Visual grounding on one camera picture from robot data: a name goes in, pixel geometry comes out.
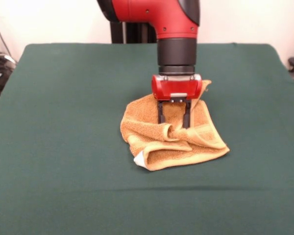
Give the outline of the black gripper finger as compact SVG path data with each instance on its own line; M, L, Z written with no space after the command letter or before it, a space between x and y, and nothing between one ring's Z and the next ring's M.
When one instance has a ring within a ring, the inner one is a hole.
M163 113L163 101L157 101L157 109L158 109L158 123L165 123L165 116Z
M191 116L191 101L185 101L185 113L183 116L183 128L190 127L190 116Z

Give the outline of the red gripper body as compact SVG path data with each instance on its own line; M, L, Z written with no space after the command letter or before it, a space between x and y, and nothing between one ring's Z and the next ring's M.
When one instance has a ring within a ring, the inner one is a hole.
M159 101L174 99L191 100L199 98L202 90L202 78L193 75L153 75L151 89L154 97Z

